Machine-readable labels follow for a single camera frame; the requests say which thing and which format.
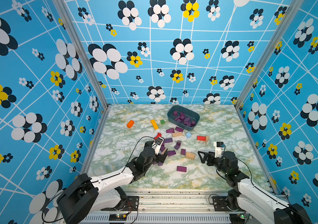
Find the yellow long brick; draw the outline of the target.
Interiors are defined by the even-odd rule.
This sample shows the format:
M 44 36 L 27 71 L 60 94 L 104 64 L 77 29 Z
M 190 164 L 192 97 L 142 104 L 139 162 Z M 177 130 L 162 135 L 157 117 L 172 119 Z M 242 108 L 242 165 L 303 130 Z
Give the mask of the yellow long brick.
M 154 119 L 151 120 L 151 124 L 155 130 L 158 130 L 159 126 Z

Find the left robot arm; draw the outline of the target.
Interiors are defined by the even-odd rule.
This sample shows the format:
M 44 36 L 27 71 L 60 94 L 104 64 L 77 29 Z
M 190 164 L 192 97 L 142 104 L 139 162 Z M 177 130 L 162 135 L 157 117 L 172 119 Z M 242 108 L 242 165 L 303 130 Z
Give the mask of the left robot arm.
M 127 195 L 121 188 L 144 177 L 154 163 L 163 163 L 168 155 L 163 148 L 164 139 L 158 137 L 145 143 L 143 151 L 123 168 L 112 173 L 89 177 L 79 175 L 75 181 L 56 198 L 67 224 L 78 224 L 88 214 L 102 209 L 122 209 Z

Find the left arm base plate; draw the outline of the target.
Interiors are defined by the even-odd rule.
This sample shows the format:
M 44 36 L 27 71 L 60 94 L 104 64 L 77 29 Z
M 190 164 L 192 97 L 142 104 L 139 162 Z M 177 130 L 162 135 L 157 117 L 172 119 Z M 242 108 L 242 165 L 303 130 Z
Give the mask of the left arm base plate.
M 104 208 L 101 211 L 137 211 L 138 205 L 138 196 L 127 196 L 125 201 L 122 199 L 114 208 Z

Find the lone purple brick front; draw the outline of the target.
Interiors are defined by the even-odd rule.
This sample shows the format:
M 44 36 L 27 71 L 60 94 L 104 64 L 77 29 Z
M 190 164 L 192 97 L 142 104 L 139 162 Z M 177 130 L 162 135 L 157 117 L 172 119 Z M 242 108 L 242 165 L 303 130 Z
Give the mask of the lone purple brick front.
M 186 173 L 186 172 L 187 172 L 187 167 L 177 166 L 177 171 L 178 171 L 178 172 Z

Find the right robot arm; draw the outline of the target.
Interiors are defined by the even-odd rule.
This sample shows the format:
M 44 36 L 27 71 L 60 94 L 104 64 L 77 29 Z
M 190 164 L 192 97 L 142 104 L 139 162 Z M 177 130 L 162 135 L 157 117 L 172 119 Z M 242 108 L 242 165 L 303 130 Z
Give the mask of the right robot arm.
M 290 204 L 256 185 L 251 176 L 239 170 L 234 152 L 225 151 L 216 157 L 214 152 L 198 152 L 202 163 L 214 166 L 217 173 L 232 188 L 228 192 L 228 207 L 244 210 L 262 224 L 310 224 L 311 220 L 302 206 Z

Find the purple tall triangle brick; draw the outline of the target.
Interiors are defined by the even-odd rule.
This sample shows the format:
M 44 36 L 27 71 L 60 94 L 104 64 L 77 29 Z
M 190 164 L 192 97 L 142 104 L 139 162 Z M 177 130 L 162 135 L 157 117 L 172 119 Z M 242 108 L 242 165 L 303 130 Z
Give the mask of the purple tall triangle brick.
M 166 133 L 175 133 L 175 129 L 174 128 L 167 129 Z

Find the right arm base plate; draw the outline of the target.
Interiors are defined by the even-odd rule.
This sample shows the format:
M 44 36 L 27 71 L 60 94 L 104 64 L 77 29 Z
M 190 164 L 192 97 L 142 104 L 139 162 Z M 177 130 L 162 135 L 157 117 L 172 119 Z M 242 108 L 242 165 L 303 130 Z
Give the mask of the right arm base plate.
M 216 194 L 209 196 L 209 203 L 214 207 L 216 212 L 238 212 L 238 213 L 245 213 L 246 211 L 236 208 L 236 207 L 229 207 L 227 197 L 221 197 Z

